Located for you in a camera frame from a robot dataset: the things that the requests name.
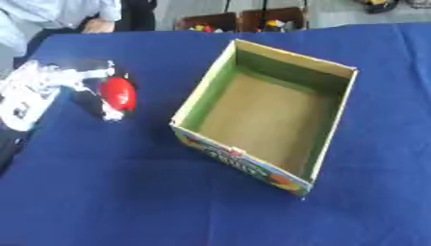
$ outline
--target toy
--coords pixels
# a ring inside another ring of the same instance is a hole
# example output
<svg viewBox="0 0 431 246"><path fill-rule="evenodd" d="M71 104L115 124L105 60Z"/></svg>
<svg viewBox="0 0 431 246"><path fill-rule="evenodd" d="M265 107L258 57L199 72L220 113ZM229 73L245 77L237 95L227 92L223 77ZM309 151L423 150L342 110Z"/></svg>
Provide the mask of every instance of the toy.
<svg viewBox="0 0 431 246"><path fill-rule="evenodd" d="M207 33L212 33L213 32L213 30L214 30L214 28L212 28L211 26L209 26L209 25L206 25L205 27L204 27L204 32L207 32Z"/></svg>
<svg viewBox="0 0 431 246"><path fill-rule="evenodd" d="M136 92L128 75L112 61L78 61L59 67L28 61L0 81L0 168L5 167L29 138L61 87L73 91L85 111L106 121L119 121L135 109ZM102 82L100 94L85 86Z"/></svg>
<svg viewBox="0 0 431 246"><path fill-rule="evenodd" d="M204 31L205 26L204 25L195 25L194 30L196 31Z"/></svg>
<svg viewBox="0 0 431 246"><path fill-rule="evenodd" d="M257 29L257 32L273 32L285 33L294 30L294 23L292 21L283 22L278 19L271 19L266 22L264 29Z"/></svg>
<svg viewBox="0 0 431 246"><path fill-rule="evenodd" d="M195 25L194 27L190 27L189 30L192 31L201 31L206 33L223 33L223 30L216 29L208 24L199 24Z"/></svg>
<svg viewBox="0 0 431 246"><path fill-rule="evenodd" d="M356 0L363 3L367 13L388 12L396 8L399 0Z"/></svg>

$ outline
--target white sleeve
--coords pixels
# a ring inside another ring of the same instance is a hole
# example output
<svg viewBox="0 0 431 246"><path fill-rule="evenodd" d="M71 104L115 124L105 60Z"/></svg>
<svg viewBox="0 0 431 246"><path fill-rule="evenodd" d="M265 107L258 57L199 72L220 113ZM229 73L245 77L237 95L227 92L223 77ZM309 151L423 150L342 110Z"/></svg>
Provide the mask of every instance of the white sleeve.
<svg viewBox="0 0 431 246"><path fill-rule="evenodd" d="M105 20L117 21L121 19L120 0L101 0L100 17Z"/></svg>
<svg viewBox="0 0 431 246"><path fill-rule="evenodd" d="M13 54L22 57L27 52L27 41L10 17L0 10L0 44L13 49Z"/></svg>

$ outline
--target table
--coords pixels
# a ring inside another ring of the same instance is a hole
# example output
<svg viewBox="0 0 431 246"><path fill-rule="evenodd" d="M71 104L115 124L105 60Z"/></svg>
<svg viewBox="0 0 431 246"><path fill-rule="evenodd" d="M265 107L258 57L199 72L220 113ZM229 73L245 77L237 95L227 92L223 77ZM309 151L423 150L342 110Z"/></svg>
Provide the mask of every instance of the table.
<svg viewBox="0 0 431 246"><path fill-rule="evenodd" d="M139 104L135 118L109 124L62 94L0 179L0 245L430 245L430 28L49 38L38 59L115 60L137 78ZM168 128L232 38L360 69L305 201Z"/></svg>

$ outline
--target open box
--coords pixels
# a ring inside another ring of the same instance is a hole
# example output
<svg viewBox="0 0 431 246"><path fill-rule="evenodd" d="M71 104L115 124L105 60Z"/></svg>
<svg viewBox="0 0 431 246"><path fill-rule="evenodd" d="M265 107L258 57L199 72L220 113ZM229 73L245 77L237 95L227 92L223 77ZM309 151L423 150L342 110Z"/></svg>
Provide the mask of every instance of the open box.
<svg viewBox="0 0 431 246"><path fill-rule="evenodd" d="M260 28L262 20L262 10L243 11L240 13L238 29L240 32L256 32ZM304 12L298 7L266 10L265 20L280 20L283 22L293 22L295 30L306 28Z"/></svg>
<svg viewBox="0 0 431 246"><path fill-rule="evenodd" d="M236 39L170 125L185 144L303 196L356 75L354 67Z"/></svg>

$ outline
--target person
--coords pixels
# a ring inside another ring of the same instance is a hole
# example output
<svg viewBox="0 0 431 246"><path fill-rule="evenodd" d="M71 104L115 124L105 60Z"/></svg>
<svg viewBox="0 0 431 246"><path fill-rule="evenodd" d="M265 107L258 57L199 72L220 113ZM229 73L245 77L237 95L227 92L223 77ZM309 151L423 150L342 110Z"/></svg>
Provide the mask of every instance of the person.
<svg viewBox="0 0 431 246"><path fill-rule="evenodd" d="M0 46L12 48L14 66L54 34L152 31L157 0L1 0ZM42 29L27 43L20 27Z"/></svg>

